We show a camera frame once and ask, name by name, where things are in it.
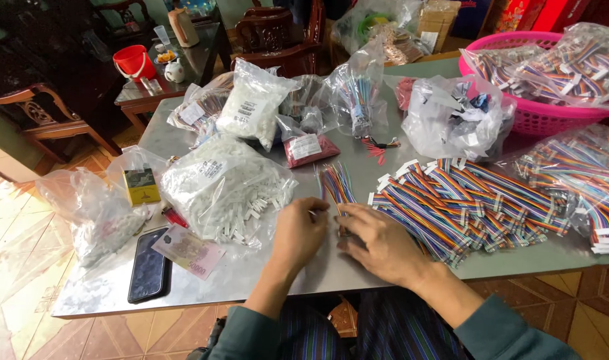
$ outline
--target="yellow cigarette pack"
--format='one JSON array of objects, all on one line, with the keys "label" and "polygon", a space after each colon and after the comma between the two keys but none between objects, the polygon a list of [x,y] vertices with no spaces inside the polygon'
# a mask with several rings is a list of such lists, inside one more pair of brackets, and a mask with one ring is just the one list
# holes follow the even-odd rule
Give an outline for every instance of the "yellow cigarette pack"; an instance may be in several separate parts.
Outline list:
[{"label": "yellow cigarette pack", "polygon": [[153,171],[150,168],[125,170],[123,174],[131,207],[145,202],[160,201],[158,185],[155,184]]}]

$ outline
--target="smartphone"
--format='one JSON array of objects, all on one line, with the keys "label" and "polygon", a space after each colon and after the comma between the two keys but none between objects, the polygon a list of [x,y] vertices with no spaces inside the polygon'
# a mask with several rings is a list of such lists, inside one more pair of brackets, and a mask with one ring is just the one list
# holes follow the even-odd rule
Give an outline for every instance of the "smartphone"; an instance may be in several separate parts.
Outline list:
[{"label": "smartphone", "polygon": [[127,298],[129,303],[165,296],[169,292],[171,261],[151,248],[168,229],[164,227],[138,239]]}]

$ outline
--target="green sleeve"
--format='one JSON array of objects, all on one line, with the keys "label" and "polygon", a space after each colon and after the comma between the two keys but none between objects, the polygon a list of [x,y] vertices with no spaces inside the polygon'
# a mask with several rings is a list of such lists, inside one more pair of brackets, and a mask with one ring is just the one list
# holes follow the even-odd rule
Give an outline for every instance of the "green sleeve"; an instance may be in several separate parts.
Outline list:
[{"label": "green sleeve", "polygon": [[527,325],[494,295],[454,332],[476,360],[580,359],[570,346]]},{"label": "green sleeve", "polygon": [[277,321],[246,307],[229,308],[218,344],[200,360],[275,359],[280,345]]}]

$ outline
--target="red bucket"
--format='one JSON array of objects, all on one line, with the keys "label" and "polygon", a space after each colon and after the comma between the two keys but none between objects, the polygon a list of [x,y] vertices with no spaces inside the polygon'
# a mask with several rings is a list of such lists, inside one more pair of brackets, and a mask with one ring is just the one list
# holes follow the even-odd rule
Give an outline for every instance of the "red bucket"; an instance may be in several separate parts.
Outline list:
[{"label": "red bucket", "polygon": [[150,79],[155,76],[155,68],[146,48],[142,45],[131,45],[118,51],[113,55],[113,61],[116,63],[116,68],[126,75],[135,75],[142,69],[134,81],[140,82],[141,77]]}]

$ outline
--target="person's left hand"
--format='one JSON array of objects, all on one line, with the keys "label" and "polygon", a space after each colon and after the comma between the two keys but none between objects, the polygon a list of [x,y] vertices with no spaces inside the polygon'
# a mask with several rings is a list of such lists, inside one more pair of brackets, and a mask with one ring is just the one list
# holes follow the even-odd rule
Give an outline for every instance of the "person's left hand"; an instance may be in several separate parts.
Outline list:
[{"label": "person's left hand", "polygon": [[329,204],[315,197],[296,199],[280,211],[271,262],[297,275],[320,248],[327,233]]}]

